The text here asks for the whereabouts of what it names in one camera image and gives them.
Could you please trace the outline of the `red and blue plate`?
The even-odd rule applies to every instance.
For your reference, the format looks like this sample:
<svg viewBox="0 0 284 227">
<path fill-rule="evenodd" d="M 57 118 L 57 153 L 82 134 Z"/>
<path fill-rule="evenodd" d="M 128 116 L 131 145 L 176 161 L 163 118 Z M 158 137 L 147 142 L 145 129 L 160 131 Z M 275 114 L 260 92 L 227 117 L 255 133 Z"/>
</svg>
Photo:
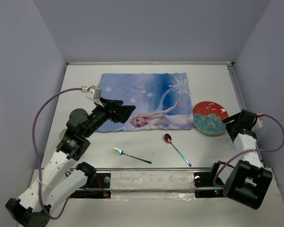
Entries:
<svg viewBox="0 0 284 227">
<path fill-rule="evenodd" d="M 220 104 L 212 101 L 197 103 L 193 108 L 195 127 L 204 134 L 216 136 L 225 133 L 226 126 L 222 122 L 228 118 L 228 112 Z"/>
</svg>

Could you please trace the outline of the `blue princess print cloth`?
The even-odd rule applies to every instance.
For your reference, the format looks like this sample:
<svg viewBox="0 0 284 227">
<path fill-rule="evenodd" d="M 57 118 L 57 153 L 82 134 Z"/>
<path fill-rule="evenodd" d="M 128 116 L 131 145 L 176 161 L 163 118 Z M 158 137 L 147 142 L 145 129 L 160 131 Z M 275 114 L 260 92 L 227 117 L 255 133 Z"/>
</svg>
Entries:
<svg viewBox="0 0 284 227">
<path fill-rule="evenodd" d="M 98 132 L 190 130 L 195 127 L 186 73 L 102 74 L 102 97 L 135 110 L 124 124 L 111 121 Z"/>
</svg>

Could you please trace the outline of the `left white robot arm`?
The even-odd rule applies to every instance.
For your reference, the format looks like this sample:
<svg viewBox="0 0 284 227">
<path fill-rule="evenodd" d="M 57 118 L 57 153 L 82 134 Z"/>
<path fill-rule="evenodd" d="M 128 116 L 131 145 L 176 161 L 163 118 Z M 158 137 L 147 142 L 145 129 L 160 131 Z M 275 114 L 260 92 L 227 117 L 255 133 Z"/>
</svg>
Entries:
<svg viewBox="0 0 284 227">
<path fill-rule="evenodd" d="M 125 123 L 134 105 L 121 100 L 99 99 L 92 113 L 84 109 L 73 110 L 67 121 L 67 130 L 57 145 L 52 158 L 39 171 L 39 177 L 18 198 L 11 198 L 6 209 L 24 227 L 45 227 L 62 202 L 83 186 L 90 187 L 96 178 L 96 169 L 79 160 L 90 146 L 91 136 L 107 120 Z"/>
</svg>

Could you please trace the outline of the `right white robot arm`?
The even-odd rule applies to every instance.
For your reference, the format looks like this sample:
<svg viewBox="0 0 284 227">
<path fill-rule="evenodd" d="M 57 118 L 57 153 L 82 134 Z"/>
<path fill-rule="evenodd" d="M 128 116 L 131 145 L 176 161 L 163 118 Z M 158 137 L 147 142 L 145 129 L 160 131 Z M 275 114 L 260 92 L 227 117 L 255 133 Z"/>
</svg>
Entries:
<svg viewBox="0 0 284 227">
<path fill-rule="evenodd" d="M 223 164 L 222 168 L 219 168 L 220 162 L 215 163 L 213 167 L 216 169 L 208 174 L 209 182 L 221 187 L 224 197 L 254 210 L 261 206 L 273 178 L 272 172 L 264 169 L 256 152 L 257 136 L 252 128 L 257 119 L 255 113 L 241 110 L 222 121 L 239 153 Z M 226 179 L 223 169 L 238 157 L 240 160 L 223 183 Z"/>
</svg>

